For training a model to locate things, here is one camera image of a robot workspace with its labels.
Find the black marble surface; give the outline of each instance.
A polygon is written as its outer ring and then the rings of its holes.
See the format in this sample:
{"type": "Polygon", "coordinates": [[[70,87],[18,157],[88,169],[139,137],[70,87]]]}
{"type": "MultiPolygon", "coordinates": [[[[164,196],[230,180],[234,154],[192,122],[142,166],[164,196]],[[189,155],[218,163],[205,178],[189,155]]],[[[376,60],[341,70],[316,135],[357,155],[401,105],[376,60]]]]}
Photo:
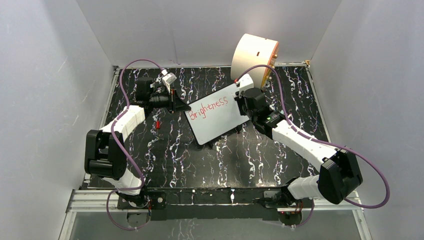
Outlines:
{"type": "MultiPolygon", "coordinates": [[[[294,123],[318,139],[327,140],[304,66],[276,68],[282,81],[284,104],[294,123]]],[[[233,81],[229,67],[169,68],[177,76],[173,83],[183,101],[190,103],[223,88],[233,81]]],[[[124,88],[134,95],[135,79],[157,78],[159,69],[128,69],[124,88]]],[[[266,86],[266,100],[281,110],[277,78],[266,86]]],[[[124,96],[115,86],[106,122],[112,121],[125,106],[124,96]]],[[[316,174],[315,169],[284,144],[258,133],[251,122],[240,134],[230,132],[219,137],[213,147],[199,148],[183,113],[170,114],[155,109],[131,134],[125,146],[145,175],[148,187],[216,188],[274,187],[293,177],[316,174]],[[156,129],[156,121],[161,122],[156,129]]],[[[92,176],[89,188],[110,188],[108,182],[92,176]]]]}

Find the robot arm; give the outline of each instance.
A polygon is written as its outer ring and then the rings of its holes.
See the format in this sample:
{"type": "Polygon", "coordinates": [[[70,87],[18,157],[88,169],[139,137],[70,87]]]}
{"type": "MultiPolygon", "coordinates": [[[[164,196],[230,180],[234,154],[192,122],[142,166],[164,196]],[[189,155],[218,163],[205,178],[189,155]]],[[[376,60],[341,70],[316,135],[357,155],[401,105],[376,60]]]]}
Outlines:
{"type": "Polygon", "coordinates": [[[339,204],[363,182],[354,154],[313,142],[313,136],[299,128],[293,130],[284,114],[270,109],[265,94],[259,88],[253,88],[253,81],[248,74],[236,84],[240,89],[236,97],[240,114],[247,115],[258,132],[288,146],[319,171],[316,176],[291,179],[281,188],[281,193],[275,196],[277,199],[270,202],[280,201],[291,205],[303,198],[325,198],[333,204],[339,204]],[[310,139],[297,132],[302,132],[310,139]]]}
{"type": "Polygon", "coordinates": [[[111,134],[112,123],[116,121],[114,130],[120,143],[124,142],[130,133],[149,116],[155,108],[166,108],[170,113],[189,111],[191,108],[177,95],[170,84],[176,79],[173,73],[162,72],[161,84],[156,87],[155,81],[150,77],[141,77],[137,80],[135,102],[119,120],[115,118],[108,125],[99,130],[90,130],[86,136],[84,169],[88,174],[94,174],[114,185],[119,195],[130,200],[135,205],[143,203],[140,196],[141,189],[136,188],[142,181],[134,176],[127,168],[127,157],[119,148],[111,134]]]}

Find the whiteboard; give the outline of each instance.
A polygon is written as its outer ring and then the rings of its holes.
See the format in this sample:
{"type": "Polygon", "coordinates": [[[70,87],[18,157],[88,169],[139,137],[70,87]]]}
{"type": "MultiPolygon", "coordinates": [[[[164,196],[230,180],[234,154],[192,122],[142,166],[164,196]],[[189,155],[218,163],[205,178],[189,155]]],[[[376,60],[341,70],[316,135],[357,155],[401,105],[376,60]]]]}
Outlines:
{"type": "Polygon", "coordinates": [[[249,120],[240,115],[235,93],[236,84],[226,86],[189,104],[185,112],[197,143],[203,145],[249,120]]]}

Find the white arm segment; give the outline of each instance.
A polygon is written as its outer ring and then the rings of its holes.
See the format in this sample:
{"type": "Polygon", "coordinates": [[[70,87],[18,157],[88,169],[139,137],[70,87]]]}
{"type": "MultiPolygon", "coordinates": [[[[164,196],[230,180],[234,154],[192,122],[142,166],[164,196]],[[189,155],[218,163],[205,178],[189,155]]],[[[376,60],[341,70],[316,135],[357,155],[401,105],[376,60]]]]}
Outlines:
{"type": "Polygon", "coordinates": [[[121,191],[120,189],[126,189],[126,188],[136,188],[142,184],[142,181],[134,176],[130,170],[125,169],[125,173],[122,177],[120,177],[119,180],[115,180],[113,178],[109,177],[103,177],[103,180],[108,181],[109,183],[113,184],[115,188],[118,189],[118,192],[127,194],[127,195],[138,195],[140,194],[140,189],[137,190],[127,190],[127,191],[121,191]]]}
{"type": "Polygon", "coordinates": [[[238,86],[239,95],[238,96],[240,98],[242,97],[243,93],[246,90],[252,89],[254,87],[253,80],[248,73],[244,74],[240,79],[238,79],[237,84],[239,84],[239,86],[238,86]]]}
{"type": "MultiPolygon", "coordinates": [[[[114,130],[116,132],[122,133],[122,138],[125,142],[125,139],[127,139],[128,135],[130,135],[139,124],[144,122],[145,119],[146,117],[144,108],[136,105],[130,105],[128,111],[115,124],[114,130]]],[[[105,133],[110,133],[112,123],[115,120],[116,118],[108,125],[102,127],[100,130],[103,130],[103,132],[105,133]]],[[[115,180],[109,177],[103,177],[103,179],[113,184],[118,190],[124,188],[135,188],[142,184],[142,181],[136,176],[134,176],[134,174],[130,170],[128,170],[128,168],[125,169],[125,173],[121,178],[119,178],[119,180],[115,180]]],[[[119,190],[119,192],[127,195],[138,195],[140,194],[140,189],[127,191],[119,190]]]]}
{"type": "MultiPolygon", "coordinates": [[[[312,137],[302,129],[299,132],[312,137]]],[[[286,120],[282,120],[272,129],[272,139],[280,142],[293,151],[301,155],[319,172],[324,158],[330,158],[336,153],[336,150],[324,144],[313,142],[303,136],[297,134],[288,124],[286,120]]]]}
{"type": "Polygon", "coordinates": [[[323,199],[318,190],[319,175],[296,178],[288,186],[288,191],[295,199],[318,198],[323,199]]]}
{"type": "MultiPolygon", "coordinates": [[[[122,116],[117,123],[115,124],[114,130],[115,132],[122,133],[123,141],[127,139],[128,135],[133,132],[133,130],[144,120],[145,110],[142,107],[136,105],[130,105],[128,111],[122,116]]],[[[116,120],[116,118],[111,121],[108,125],[102,127],[100,130],[103,130],[105,133],[111,132],[112,123],[116,120]]]]}

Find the table surface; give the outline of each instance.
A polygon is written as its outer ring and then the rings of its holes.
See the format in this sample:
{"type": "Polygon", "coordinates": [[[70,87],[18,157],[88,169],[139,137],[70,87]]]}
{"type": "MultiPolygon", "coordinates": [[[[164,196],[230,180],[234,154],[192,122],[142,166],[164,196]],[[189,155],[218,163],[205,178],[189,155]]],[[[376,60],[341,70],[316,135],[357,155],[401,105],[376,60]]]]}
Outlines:
{"type": "MultiPolygon", "coordinates": [[[[127,219],[126,212],[112,212],[112,217],[123,226],[128,222],[139,226],[138,219],[127,219]]],[[[358,240],[361,236],[352,210],[313,211],[307,224],[292,231],[279,221],[262,219],[177,219],[152,221],[137,231],[117,228],[105,212],[78,212],[71,240],[358,240]]]]}
{"type": "MultiPolygon", "coordinates": [[[[294,123],[321,140],[327,140],[316,99],[304,66],[275,68],[282,81],[284,104],[294,123]]],[[[217,91],[233,81],[230,67],[169,68],[177,76],[173,83],[186,103],[217,91]]],[[[127,69],[124,88],[133,96],[137,77],[157,78],[157,68],[127,69]]],[[[280,92],[274,76],[265,88],[267,102],[281,111],[280,92]]],[[[118,83],[108,109],[106,123],[125,106],[118,83]]],[[[307,177],[316,170],[284,144],[258,133],[252,123],[243,125],[241,133],[231,131],[199,147],[184,113],[170,114],[155,109],[125,141],[126,149],[142,169],[145,182],[152,188],[275,187],[293,177],[307,177]]],[[[129,169],[136,175],[134,167],[129,169]]],[[[111,188],[97,176],[88,188],[111,188]]]]}

